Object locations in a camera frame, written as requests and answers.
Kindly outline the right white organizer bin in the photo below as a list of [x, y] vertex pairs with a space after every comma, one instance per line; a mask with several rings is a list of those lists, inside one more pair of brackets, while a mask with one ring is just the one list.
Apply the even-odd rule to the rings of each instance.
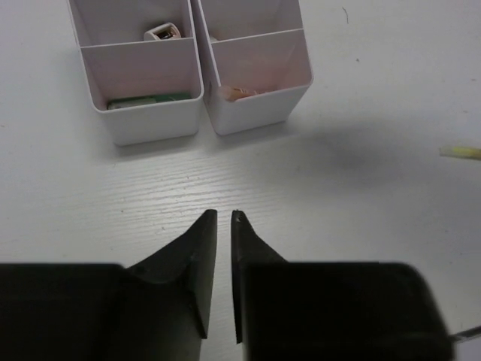
[[[192, 11], [215, 133], [287, 121], [313, 82], [299, 2], [193, 1]], [[221, 86], [273, 92], [227, 102]]]

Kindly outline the left white organizer bin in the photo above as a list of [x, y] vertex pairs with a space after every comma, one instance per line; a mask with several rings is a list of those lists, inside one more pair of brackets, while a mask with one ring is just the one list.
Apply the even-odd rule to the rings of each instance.
[[[204, 85], [189, 1], [69, 1], [93, 108], [117, 146], [194, 135]], [[182, 38], [145, 41], [173, 23]], [[191, 99], [108, 110], [113, 99], [189, 93]]]

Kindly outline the pink correction tape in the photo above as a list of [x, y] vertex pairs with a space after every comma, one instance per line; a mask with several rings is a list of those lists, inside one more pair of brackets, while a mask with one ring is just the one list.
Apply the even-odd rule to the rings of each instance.
[[217, 93], [227, 102], [236, 102], [240, 99], [245, 99], [253, 96], [258, 96], [265, 93], [273, 92], [272, 89], [245, 89], [233, 86], [221, 86]]

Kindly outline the white organizer bin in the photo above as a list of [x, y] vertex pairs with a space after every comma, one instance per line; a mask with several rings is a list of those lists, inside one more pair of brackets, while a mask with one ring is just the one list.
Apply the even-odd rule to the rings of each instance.
[[[215, 133], [287, 121], [313, 82], [299, 2], [193, 1], [192, 11]], [[227, 102], [221, 86], [273, 92]]]
[[[189, 1], [69, 1], [93, 108], [117, 146], [194, 135], [204, 85]], [[182, 38], [145, 41], [173, 23]], [[113, 99], [189, 93], [191, 99], [108, 110]]]

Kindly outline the yellow stick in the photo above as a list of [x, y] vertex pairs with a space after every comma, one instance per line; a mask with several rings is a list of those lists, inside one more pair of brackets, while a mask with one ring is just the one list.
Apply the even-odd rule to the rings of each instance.
[[455, 159], [481, 160], [481, 149], [475, 147], [445, 146], [439, 149], [439, 154], [443, 157]]

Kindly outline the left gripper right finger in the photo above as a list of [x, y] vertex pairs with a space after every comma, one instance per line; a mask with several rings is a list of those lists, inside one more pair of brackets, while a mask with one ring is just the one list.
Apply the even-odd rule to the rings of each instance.
[[423, 276], [400, 262], [290, 262], [231, 216], [235, 332], [246, 360], [451, 360]]

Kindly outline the yellow small eraser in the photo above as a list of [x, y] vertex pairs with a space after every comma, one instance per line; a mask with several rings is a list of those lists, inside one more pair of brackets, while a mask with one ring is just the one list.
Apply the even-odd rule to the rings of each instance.
[[182, 34], [173, 23], [163, 23], [144, 33], [145, 41], [165, 41], [178, 38], [182, 38]]

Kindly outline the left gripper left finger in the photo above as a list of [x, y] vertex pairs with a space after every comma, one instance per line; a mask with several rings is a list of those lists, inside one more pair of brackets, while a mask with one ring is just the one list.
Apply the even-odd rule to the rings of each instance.
[[3, 360], [197, 360], [207, 337], [217, 212], [140, 262], [4, 263]]

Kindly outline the green correction tape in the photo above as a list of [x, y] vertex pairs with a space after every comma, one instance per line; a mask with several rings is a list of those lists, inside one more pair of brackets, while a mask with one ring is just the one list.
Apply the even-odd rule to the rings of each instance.
[[131, 108], [144, 105], [154, 105], [158, 103], [176, 102], [191, 99], [189, 93], [167, 93], [153, 94], [146, 96], [136, 96], [130, 98], [113, 99], [107, 103], [108, 110]]

